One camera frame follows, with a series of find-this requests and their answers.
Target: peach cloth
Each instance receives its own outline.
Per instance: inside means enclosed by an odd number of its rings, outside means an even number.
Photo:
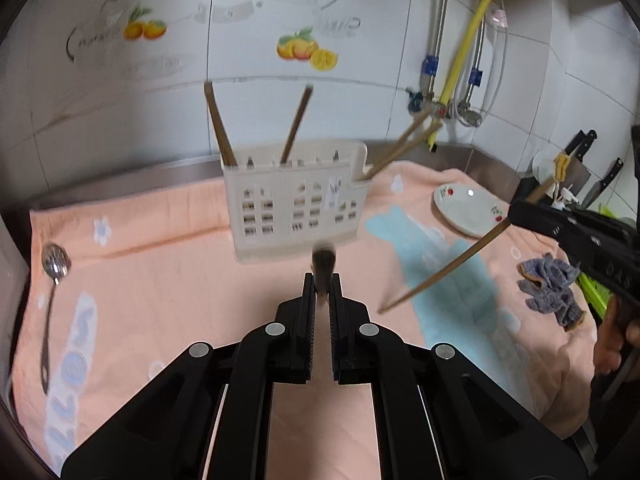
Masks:
[[[398,176],[401,192],[395,186]],[[474,184],[457,170],[391,165],[372,183],[357,240],[338,248],[336,272],[345,297],[365,303],[373,322],[414,345],[424,346],[424,339],[411,303],[382,316],[376,313],[407,287],[394,248],[365,224],[399,206],[421,224],[436,226],[449,244],[459,240],[463,236],[433,206],[434,189],[447,182]],[[169,364],[196,341],[217,347],[241,340],[273,320],[279,303],[299,296],[309,272],[309,255],[264,264],[236,262],[222,180],[33,212],[31,222],[31,290],[15,354],[14,392],[18,418],[48,463],[53,458],[44,438],[47,399],[39,375],[46,314],[38,307],[50,289],[38,264],[45,242],[60,244],[72,260],[53,305],[52,376],[60,368],[82,293],[95,300],[98,313],[95,350],[79,394],[75,430],[68,435],[75,446],[157,373],[150,367]],[[106,233],[96,234],[96,226],[105,223]],[[508,305],[522,324],[511,336],[529,353],[526,373],[534,415],[565,437],[587,415],[595,325],[587,316],[574,332],[565,333],[553,315],[526,307],[516,284],[516,263],[545,252],[565,257],[554,241],[512,226],[480,255],[497,283],[500,304]],[[586,309],[577,287],[574,293]],[[332,381],[328,314],[318,308],[312,380],[307,386],[277,384],[274,391],[268,478],[379,476],[370,388]]]

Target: spoon handle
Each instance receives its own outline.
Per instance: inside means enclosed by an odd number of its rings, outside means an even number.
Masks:
[[[44,336],[42,337],[42,348],[40,349],[40,382],[44,394],[49,393],[49,326],[51,324],[51,306],[53,296],[56,292],[58,282],[54,280],[49,293],[49,304],[47,305],[47,320],[44,325]]]

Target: white plastic basket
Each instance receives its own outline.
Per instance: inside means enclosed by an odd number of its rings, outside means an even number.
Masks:
[[[297,141],[286,165],[282,144],[236,151],[224,166],[226,202],[240,262],[308,252],[319,241],[355,237],[370,181],[358,140]]]

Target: blue pattern on towel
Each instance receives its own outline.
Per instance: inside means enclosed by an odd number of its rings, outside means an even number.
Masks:
[[[398,206],[371,218],[366,229],[391,242],[409,288],[419,285],[469,247],[464,240],[450,246],[440,231],[420,225]],[[497,298],[494,280],[476,254],[414,296],[411,303],[427,348],[451,343],[532,412],[525,366],[504,324],[508,310],[498,309]]]

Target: human hand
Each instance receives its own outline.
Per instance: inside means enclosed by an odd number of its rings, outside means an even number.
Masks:
[[[620,351],[625,342],[622,330],[616,325],[618,318],[619,299],[613,295],[609,299],[607,305],[607,313],[605,314],[602,324],[598,328],[598,340],[593,348],[593,365],[596,374],[607,375],[620,368],[622,356]],[[640,319],[633,320],[626,327],[626,340],[636,348],[640,348]],[[640,361],[636,367],[631,370],[626,377],[627,381],[633,381],[640,378]]]

